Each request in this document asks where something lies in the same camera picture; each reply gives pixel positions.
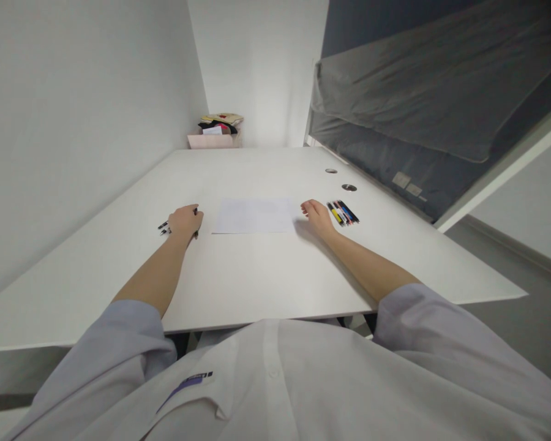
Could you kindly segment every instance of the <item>desk surface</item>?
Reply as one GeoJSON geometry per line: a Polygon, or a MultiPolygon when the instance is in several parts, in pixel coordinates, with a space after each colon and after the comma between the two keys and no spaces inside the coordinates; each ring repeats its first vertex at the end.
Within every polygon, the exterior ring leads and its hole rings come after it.
{"type": "Polygon", "coordinates": [[[307,228],[299,205],[309,198],[342,199],[361,220],[344,234],[454,303],[526,294],[321,148],[176,151],[0,294],[0,350],[76,342],[165,240],[157,226],[191,203],[204,224],[166,331],[370,311],[375,305],[307,228]],[[247,197],[289,197],[297,233],[212,235],[221,199],[247,197]]]}

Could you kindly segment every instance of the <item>sheet of paper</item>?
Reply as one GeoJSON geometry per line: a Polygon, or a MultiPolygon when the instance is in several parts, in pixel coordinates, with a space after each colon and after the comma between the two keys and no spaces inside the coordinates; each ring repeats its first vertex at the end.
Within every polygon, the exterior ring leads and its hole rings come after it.
{"type": "Polygon", "coordinates": [[[291,232],[289,199],[223,199],[213,234],[291,232]]]}
{"type": "Polygon", "coordinates": [[[222,135],[222,127],[214,126],[208,127],[207,129],[202,129],[203,135],[222,135]]]}

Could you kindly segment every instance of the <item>logo patch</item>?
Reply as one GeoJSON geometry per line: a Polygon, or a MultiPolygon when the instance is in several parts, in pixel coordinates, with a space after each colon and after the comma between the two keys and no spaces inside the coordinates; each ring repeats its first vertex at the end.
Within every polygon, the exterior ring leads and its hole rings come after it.
{"type": "Polygon", "coordinates": [[[202,384],[204,379],[209,379],[210,377],[212,377],[212,371],[204,372],[202,374],[192,375],[191,377],[186,378],[184,381],[182,381],[179,384],[178,387],[176,387],[173,391],[171,391],[169,397],[167,397],[167,399],[163,402],[163,404],[159,407],[159,409],[157,409],[156,414],[159,413],[161,408],[165,406],[165,403],[167,403],[171,399],[171,397],[173,397],[176,393],[180,392],[182,389],[185,389],[187,387],[202,384]]]}

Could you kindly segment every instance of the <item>pens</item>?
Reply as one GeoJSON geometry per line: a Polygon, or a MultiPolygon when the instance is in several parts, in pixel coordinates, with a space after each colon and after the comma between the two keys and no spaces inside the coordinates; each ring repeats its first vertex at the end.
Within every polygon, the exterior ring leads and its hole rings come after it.
{"type": "MultiPolygon", "coordinates": [[[[194,208],[194,210],[192,210],[194,212],[194,216],[197,216],[198,215],[198,207],[194,208]]],[[[168,221],[166,220],[164,223],[162,223],[160,226],[157,227],[158,230],[161,230],[163,227],[165,227],[166,225],[168,224],[168,221]]],[[[171,228],[170,227],[167,227],[165,229],[163,229],[161,231],[161,233],[159,233],[160,236],[163,236],[164,234],[171,234],[171,228]]],[[[198,239],[198,230],[196,230],[194,232],[194,238],[195,239],[198,239]]]]}
{"type": "Polygon", "coordinates": [[[340,206],[339,206],[339,203],[337,201],[333,201],[332,202],[333,205],[337,208],[337,212],[341,214],[341,217],[343,218],[343,220],[345,221],[345,223],[347,225],[351,225],[352,224],[352,221],[350,221],[349,219],[349,216],[347,215],[347,212],[345,212],[340,206]]]}
{"type": "Polygon", "coordinates": [[[354,222],[353,222],[353,216],[351,216],[351,214],[349,214],[349,212],[347,211],[346,208],[343,208],[343,207],[341,207],[341,208],[343,209],[343,211],[345,212],[345,214],[347,215],[347,217],[349,217],[349,218],[351,219],[351,223],[353,224],[353,223],[354,223],[354,222]]]}
{"type": "Polygon", "coordinates": [[[330,202],[327,202],[327,203],[326,203],[326,206],[329,208],[329,210],[331,210],[332,215],[335,217],[335,219],[337,219],[337,222],[339,223],[339,225],[340,225],[341,227],[344,227],[344,226],[345,226],[345,223],[341,220],[341,218],[339,217],[339,215],[337,214],[337,212],[335,211],[335,209],[332,207],[331,203],[330,203],[330,202]]]}
{"type": "Polygon", "coordinates": [[[343,207],[343,208],[347,211],[347,213],[351,216],[351,219],[352,219],[354,222],[359,223],[359,218],[353,214],[353,212],[351,211],[351,209],[350,209],[349,207],[347,207],[347,205],[345,205],[345,203],[344,203],[343,201],[340,200],[340,201],[339,201],[339,205],[340,205],[341,207],[343,207]]]}

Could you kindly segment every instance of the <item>hand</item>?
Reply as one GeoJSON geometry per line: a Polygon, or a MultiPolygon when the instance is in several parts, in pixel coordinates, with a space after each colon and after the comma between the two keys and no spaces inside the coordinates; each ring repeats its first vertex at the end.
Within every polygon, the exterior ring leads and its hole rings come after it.
{"type": "Polygon", "coordinates": [[[314,231],[321,239],[337,233],[332,224],[329,210],[319,201],[310,199],[303,202],[300,207],[302,207],[302,212],[308,217],[312,228],[314,228],[314,231]]]}
{"type": "Polygon", "coordinates": [[[197,214],[194,214],[194,209],[198,209],[198,204],[186,205],[170,214],[167,223],[173,234],[184,234],[190,239],[200,229],[204,213],[198,211],[197,214]]]}

